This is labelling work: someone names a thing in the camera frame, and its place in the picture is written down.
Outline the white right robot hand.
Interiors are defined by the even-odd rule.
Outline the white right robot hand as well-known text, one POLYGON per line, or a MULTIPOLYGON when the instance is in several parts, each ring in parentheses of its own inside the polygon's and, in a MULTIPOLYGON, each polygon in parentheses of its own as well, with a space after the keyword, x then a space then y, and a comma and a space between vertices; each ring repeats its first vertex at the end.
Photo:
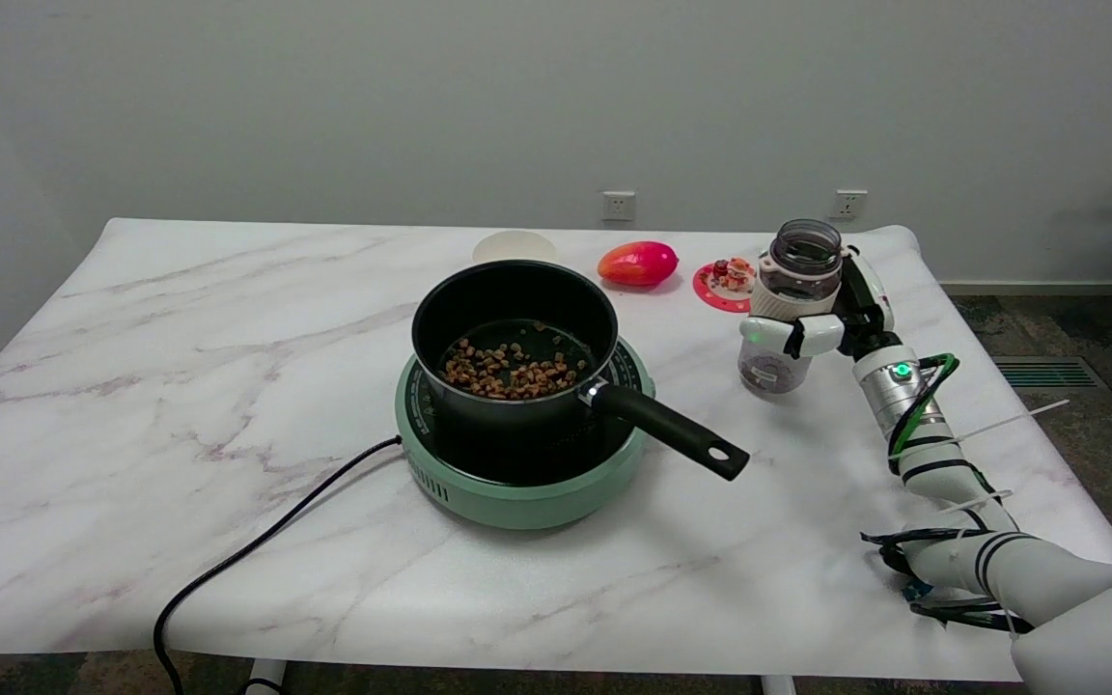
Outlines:
POLYGON ((846 245, 824 274, 797 274, 762 254, 738 334, 746 344, 793 360, 837 351, 858 361, 901 342, 893 325, 878 274, 857 247, 846 245))

